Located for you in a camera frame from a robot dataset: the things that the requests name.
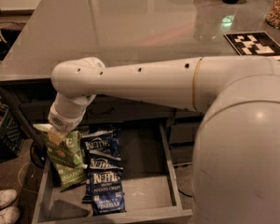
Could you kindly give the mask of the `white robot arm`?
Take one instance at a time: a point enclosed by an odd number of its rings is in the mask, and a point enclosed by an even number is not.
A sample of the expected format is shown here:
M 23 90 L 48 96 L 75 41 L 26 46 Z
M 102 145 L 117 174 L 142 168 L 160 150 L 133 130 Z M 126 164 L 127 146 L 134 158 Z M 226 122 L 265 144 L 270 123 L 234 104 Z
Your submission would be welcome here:
M 107 67 L 97 58 L 51 73 L 55 144 L 98 94 L 204 115 L 193 151 L 195 224 L 280 224 L 280 61 L 198 57 Z

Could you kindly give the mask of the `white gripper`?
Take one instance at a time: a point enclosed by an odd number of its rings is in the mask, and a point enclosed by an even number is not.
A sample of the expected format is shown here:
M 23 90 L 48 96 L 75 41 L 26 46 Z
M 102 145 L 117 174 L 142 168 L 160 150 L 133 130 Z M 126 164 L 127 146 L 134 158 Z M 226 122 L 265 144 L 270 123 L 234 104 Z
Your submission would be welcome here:
M 48 130 L 48 140 L 56 145 L 74 130 L 82 121 L 86 107 L 77 104 L 54 103 L 49 110 L 49 123 L 54 126 Z

